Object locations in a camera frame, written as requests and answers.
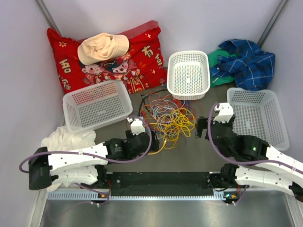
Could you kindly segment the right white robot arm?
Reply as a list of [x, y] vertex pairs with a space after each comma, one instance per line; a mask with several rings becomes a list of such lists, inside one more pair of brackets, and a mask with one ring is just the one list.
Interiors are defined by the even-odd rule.
[[252, 135], [238, 135], [232, 129], [234, 118], [217, 122], [199, 117], [196, 136], [210, 141], [219, 157], [227, 163], [221, 168], [221, 182], [276, 190], [303, 200], [303, 165], [283, 154], [268, 142]]

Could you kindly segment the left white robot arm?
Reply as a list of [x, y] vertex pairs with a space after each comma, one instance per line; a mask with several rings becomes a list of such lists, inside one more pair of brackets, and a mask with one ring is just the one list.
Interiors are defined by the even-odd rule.
[[126, 139], [114, 138], [64, 153], [39, 148], [28, 161], [29, 189], [54, 191], [59, 185], [69, 187], [73, 183], [100, 188], [107, 183], [105, 165], [127, 163], [160, 148], [154, 131], [135, 135], [127, 130], [125, 134]]

